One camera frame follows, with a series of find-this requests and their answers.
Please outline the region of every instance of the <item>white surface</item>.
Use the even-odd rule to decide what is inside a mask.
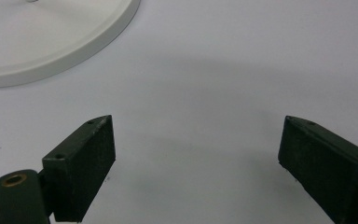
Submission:
[[[115,39],[140,0],[0,1],[0,87],[56,75]]]
[[[105,114],[117,161],[83,223],[332,223],[277,156],[285,115],[358,145],[358,1],[144,0],[94,57],[0,89],[0,176]]]

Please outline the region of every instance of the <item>white round tray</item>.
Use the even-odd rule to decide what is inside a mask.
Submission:
[[[56,75],[103,49],[140,0],[0,0],[0,87]]]

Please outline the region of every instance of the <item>black mechanical part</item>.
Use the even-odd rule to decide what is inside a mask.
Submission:
[[[324,127],[286,117],[279,162],[335,223],[358,223],[358,147]]]
[[[116,159],[112,117],[80,126],[43,158],[44,169],[0,178],[0,224],[81,222]]]

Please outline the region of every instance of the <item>round white object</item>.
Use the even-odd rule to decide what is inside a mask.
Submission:
[[[0,0],[0,87],[56,75],[103,49],[140,0]]]

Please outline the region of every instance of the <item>white tabletop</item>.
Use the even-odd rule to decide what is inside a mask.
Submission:
[[[278,151],[285,115],[358,146],[358,1],[143,0],[95,56],[0,89],[0,176],[107,114],[117,161],[83,223],[332,223]]]

